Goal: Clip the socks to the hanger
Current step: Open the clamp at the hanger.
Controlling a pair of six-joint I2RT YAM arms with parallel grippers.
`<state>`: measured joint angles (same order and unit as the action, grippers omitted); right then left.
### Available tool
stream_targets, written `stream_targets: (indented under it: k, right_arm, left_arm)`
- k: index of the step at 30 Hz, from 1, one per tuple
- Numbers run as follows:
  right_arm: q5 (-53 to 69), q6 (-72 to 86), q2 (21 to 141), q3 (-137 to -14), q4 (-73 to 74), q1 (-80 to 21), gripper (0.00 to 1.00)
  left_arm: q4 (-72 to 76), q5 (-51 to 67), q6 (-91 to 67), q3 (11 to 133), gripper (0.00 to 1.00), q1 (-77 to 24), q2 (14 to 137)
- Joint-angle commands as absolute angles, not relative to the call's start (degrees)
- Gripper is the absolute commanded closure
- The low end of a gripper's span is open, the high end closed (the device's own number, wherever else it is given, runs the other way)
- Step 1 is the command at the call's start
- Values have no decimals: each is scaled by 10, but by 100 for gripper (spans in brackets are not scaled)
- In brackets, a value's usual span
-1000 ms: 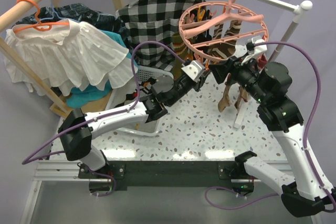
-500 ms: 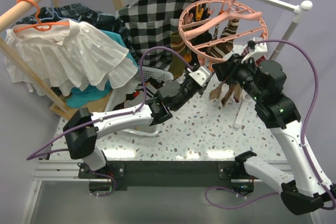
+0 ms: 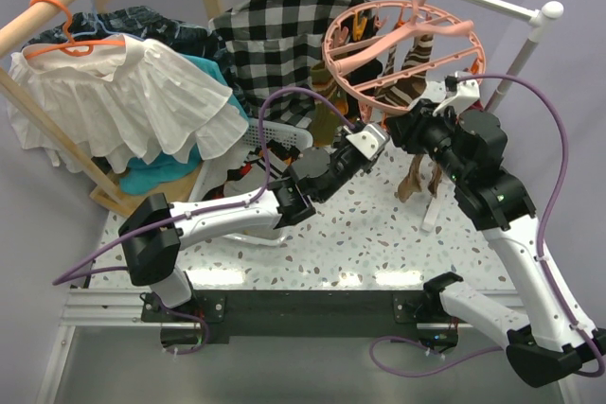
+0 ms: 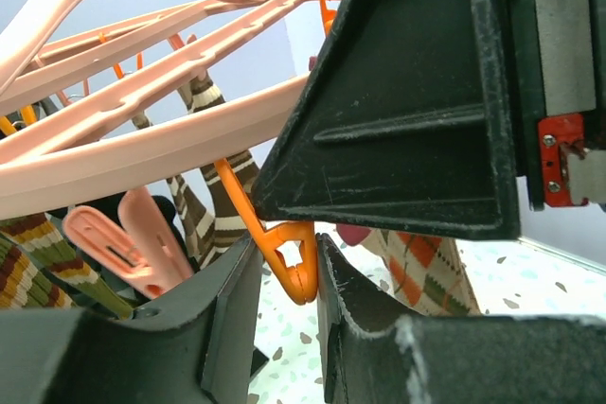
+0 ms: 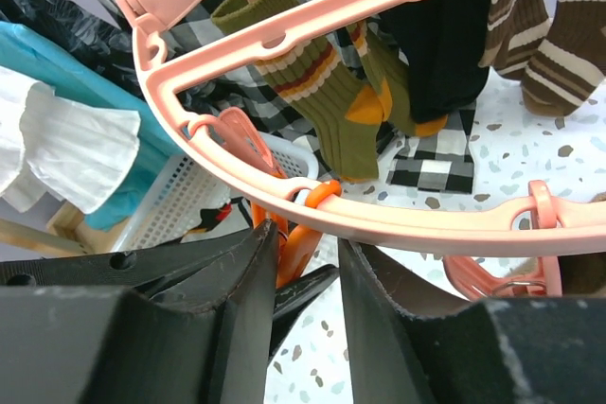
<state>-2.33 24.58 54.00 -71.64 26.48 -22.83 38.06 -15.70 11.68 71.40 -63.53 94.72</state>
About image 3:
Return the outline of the argyle orange brown sock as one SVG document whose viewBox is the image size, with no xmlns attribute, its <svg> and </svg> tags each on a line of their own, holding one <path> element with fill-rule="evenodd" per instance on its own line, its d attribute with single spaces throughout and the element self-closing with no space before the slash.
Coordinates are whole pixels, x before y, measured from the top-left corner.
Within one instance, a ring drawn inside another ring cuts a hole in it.
<svg viewBox="0 0 606 404">
<path fill-rule="evenodd" d="M 443 171 L 437 162 L 432 163 L 432 177 L 427 185 L 427 189 L 433 198 L 437 198 L 437 191 L 442 180 Z"/>
</svg>

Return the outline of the pink round clip hanger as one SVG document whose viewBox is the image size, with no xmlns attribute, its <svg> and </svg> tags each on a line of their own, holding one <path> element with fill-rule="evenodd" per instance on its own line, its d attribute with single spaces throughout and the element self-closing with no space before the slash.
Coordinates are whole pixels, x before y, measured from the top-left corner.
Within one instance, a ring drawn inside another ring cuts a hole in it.
<svg viewBox="0 0 606 404">
<path fill-rule="evenodd" d="M 375 110 L 409 112 L 437 70 L 477 75 L 487 69 L 473 21 L 427 0 L 378 0 L 346 10 L 329 26 L 322 55 L 364 121 Z"/>
</svg>

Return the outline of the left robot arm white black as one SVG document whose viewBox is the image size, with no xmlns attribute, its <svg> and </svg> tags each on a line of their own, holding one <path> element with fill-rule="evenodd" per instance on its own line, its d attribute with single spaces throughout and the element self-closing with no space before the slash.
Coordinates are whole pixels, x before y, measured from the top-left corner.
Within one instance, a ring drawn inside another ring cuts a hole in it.
<svg viewBox="0 0 606 404">
<path fill-rule="evenodd" d="M 131 283 L 155 292 L 173 320 L 189 319 L 196 298 L 186 273 L 176 265 L 182 250 L 245 228 L 275 229 L 307 220 L 317 204 L 356 174 L 369 171 L 383 148 L 364 133 L 342 140 L 332 152 L 306 149 L 261 194 L 175 203 L 162 194 L 149 196 L 119 229 Z"/>
</svg>

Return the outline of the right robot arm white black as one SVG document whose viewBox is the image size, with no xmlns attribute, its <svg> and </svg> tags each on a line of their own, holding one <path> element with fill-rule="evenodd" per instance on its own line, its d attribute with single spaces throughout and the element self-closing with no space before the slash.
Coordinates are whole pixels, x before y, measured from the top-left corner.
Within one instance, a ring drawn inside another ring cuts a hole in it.
<svg viewBox="0 0 606 404">
<path fill-rule="evenodd" d="M 421 100 L 410 113 L 388 118 L 393 144 L 428 155 L 451 180 L 459 209 L 497 253 L 525 310 L 499 304 L 447 272 L 424 283 L 424 315 L 472 325 L 504 349 L 518 377 L 534 388 L 578 374 L 591 360 L 602 361 L 604 329 L 564 282 L 524 184 L 502 165 L 508 137 L 499 119 L 477 110 L 438 115 L 435 107 Z"/>
</svg>

